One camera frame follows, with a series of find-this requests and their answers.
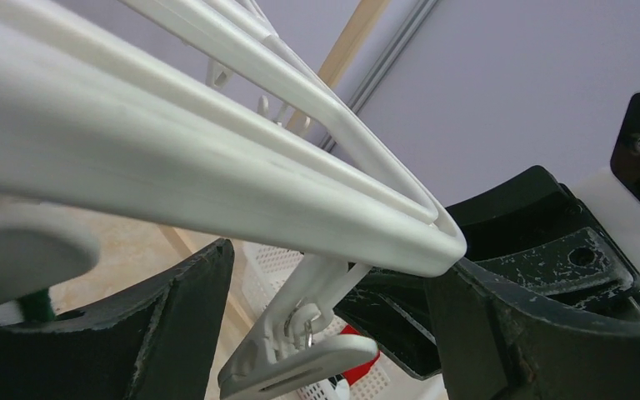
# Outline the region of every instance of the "green object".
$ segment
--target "green object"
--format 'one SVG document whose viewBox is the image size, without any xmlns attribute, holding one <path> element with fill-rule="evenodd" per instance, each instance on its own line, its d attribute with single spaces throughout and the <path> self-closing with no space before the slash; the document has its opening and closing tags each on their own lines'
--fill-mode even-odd
<svg viewBox="0 0 640 400">
<path fill-rule="evenodd" d="M 50 303 L 49 289 L 43 289 L 19 298 L 23 321 L 26 323 L 47 323 L 55 320 L 53 305 Z"/>
</svg>

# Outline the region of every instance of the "black plastic bracket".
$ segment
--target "black plastic bracket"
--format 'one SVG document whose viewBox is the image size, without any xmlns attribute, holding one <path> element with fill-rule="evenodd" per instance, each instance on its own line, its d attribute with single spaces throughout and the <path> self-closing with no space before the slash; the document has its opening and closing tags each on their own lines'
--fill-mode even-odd
<svg viewBox="0 0 640 400">
<path fill-rule="evenodd" d="M 233 262 L 220 239 L 57 321 L 0 327 L 0 399 L 204 398 Z"/>
<path fill-rule="evenodd" d="M 451 400 L 640 398 L 640 322 L 584 312 L 466 259 L 427 280 Z"/>
</svg>

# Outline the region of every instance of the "beige floor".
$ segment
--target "beige floor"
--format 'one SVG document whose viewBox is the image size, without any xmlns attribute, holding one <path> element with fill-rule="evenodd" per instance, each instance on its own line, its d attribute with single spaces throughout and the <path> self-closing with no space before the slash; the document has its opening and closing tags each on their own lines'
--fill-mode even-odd
<svg viewBox="0 0 640 400">
<path fill-rule="evenodd" d="M 57 313 L 64 313 L 110 296 L 170 268 L 181 259 L 155 224 L 79 209 L 62 207 L 60 210 L 74 216 L 98 235 L 102 244 L 102 258 L 86 275 L 51 288 L 52 304 Z M 189 236 L 199 248 L 217 239 L 215 236 L 195 232 L 190 232 Z M 239 242 L 234 242 L 235 249 L 241 248 L 238 244 Z M 229 295 L 234 296 L 235 300 L 247 309 L 248 315 L 251 315 L 241 295 L 245 265 L 246 260 L 241 250 L 238 250 Z M 234 318 L 228 316 L 228 310 L 225 310 L 207 385 L 206 400 L 219 399 L 219 369 L 247 331 L 247 326 L 235 322 Z"/>
</svg>

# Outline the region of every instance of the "white plastic clip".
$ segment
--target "white plastic clip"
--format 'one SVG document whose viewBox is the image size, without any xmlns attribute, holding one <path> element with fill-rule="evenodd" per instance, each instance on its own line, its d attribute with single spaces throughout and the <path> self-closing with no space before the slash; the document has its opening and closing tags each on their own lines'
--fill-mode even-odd
<svg viewBox="0 0 640 400">
<path fill-rule="evenodd" d="M 297 122 L 293 127 L 289 127 L 288 125 L 284 126 L 283 119 L 285 118 L 287 111 L 288 111 L 288 103 L 284 102 L 281 104 L 281 107 L 278 109 L 278 112 L 276 112 L 276 117 L 269 118 L 268 97 L 262 95 L 261 97 L 258 98 L 257 113 L 259 115 L 261 115 L 264 118 L 271 119 L 273 123 L 275 123 L 279 127 L 285 128 L 288 131 L 302 137 L 308 131 L 308 128 L 310 128 L 310 122 L 311 122 L 310 117 L 305 117 L 301 122 Z"/>
<path fill-rule="evenodd" d="M 205 84 L 215 90 L 221 90 L 234 75 L 234 71 L 223 66 L 217 60 L 210 58 L 207 61 L 207 76 Z"/>
<path fill-rule="evenodd" d="M 306 254 L 219 373 L 221 398 L 275 398 L 375 358 L 377 344 L 367 337 L 313 343 L 370 269 L 358 263 L 348 271 L 347 262 Z"/>
</svg>

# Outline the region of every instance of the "red object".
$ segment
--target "red object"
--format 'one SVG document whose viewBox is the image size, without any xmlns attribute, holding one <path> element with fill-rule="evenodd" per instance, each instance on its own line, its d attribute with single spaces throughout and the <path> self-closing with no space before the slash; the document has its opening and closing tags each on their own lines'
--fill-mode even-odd
<svg viewBox="0 0 640 400">
<path fill-rule="evenodd" d="M 341 335 L 357 335 L 357 336 L 362 336 L 359 334 L 359 332 L 357 332 L 357 329 L 350 327 L 349 325 L 347 325 L 341 332 Z M 342 375 L 344 376 L 345 379 L 347 379 L 347 383 L 349 383 L 349 386 L 352 386 L 356 381 L 358 381 L 361 377 L 363 377 L 364 375 L 367 375 L 369 373 L 369 370 L 372 369 L 372 365 L 374 365 L 374 363 L 379 359 L 379 352 L 377 352 L 377 356 L 370 362 L 367 362 L 366 364 L 362 364 L 358 367 L 354 367 L 352 369 L 350 369 L 349 371 L 346 371 L 345 373 L 343 373 Z"/>
</svg>

